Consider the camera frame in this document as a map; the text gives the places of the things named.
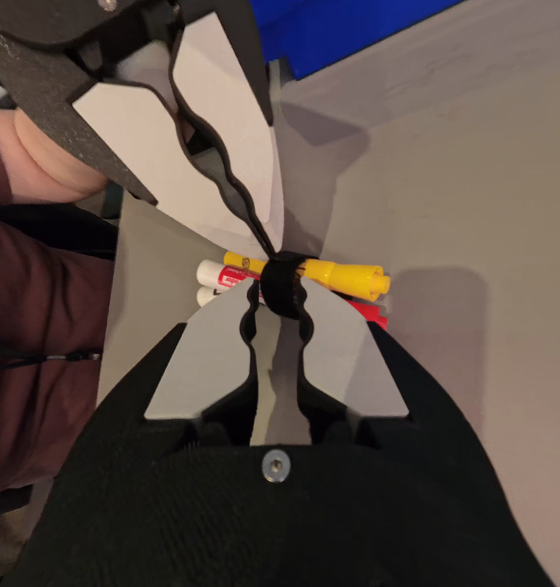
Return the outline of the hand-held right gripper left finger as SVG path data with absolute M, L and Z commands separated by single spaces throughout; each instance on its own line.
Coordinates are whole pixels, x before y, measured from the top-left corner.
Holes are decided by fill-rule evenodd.
M 258 404 L 252 341 L 260 286 L 246 279 L 200 308 L 186 323 L 145 411 L 148 422 L 185 421 L 197 433 L 222 428 L 249 446 Z

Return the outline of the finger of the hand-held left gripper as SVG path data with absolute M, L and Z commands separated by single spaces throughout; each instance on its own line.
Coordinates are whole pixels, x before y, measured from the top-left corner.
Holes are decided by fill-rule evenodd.
M 170 79 L 187 120 L 211 143 L 200 170 L 213 179 L 248 237 L 222 247 L 274 255 L 284 236 L 284 193 L 269 81 L 251 10 L 182 10 Z
M 230 236 L 255 244 L 247 224 L 225 207 L 216 182 L 200 170 L 211 152 L 192 159 L 180 123 L 154 90 L 97 83 L 73 108 L 156 199 L 159 211 L 220 247 Z

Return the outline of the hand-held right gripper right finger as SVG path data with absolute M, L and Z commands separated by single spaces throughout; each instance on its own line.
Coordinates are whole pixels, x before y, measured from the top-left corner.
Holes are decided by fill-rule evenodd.
M 374 334 L 384 330 L 310 278 L 298 288 L 297 403 L 312 444 L 408 423 L 408 406 Z

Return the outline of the red dry-erase marker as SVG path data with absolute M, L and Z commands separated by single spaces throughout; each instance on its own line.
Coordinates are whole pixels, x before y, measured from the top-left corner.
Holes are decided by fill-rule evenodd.
M 259 281 L 260 275 L 243 268 L 223 265 L 211 260 L 203 260 L 197 267 L 196 279 L 200 284 L 200 287 L 208 286 L 210 288 L 222 290 L 223 293 L 225 293 L 246 279 Z M 337 293 L 337 295 L 345 299 L 348 304 L 354 307 L 368 322 L 373 322 L 379 325 L 383 330 L 387 330 L 388 319 L 381 315 L 378 305 L 359 302 L 342 293 Z

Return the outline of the black hook-and-loop tie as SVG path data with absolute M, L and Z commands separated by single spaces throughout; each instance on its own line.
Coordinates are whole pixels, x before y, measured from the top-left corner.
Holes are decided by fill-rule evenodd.
M 260 291 L 265 305 L 276 315 L 298 320 L 298 268 L 307 260 L 318 257 L 281 251 L 264 265 L 260 275 Z

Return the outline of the blue plastic bin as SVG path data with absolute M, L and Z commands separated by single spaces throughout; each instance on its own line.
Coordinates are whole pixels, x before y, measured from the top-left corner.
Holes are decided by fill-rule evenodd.
M 461 1 L 251 1 L 265 62 L 303 79 Z

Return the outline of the person's left hand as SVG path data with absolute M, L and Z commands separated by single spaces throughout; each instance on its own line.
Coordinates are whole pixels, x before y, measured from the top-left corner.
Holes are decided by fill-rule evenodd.
M 49 138 L 21 109 L 0 109 L 0 199 L 3 203 L 79 202 L 109 180 Z

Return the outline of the person's black garment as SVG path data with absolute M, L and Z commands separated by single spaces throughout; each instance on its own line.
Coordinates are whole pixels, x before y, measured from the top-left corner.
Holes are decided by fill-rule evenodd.
M 115 260 L 118 228 L 74 204 L 0 205 L 0 222 L 51 248 Z

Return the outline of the person's maroon clothing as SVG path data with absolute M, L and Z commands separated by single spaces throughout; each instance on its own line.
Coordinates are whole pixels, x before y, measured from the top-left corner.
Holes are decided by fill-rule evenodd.
M 110 260 L 0 222 L 0 345 L 38 355 L 101 349 L 113 273 Z M 98 360 L 0 371 L 0 493 L 58 474 L 94 412 L 99 375 Z

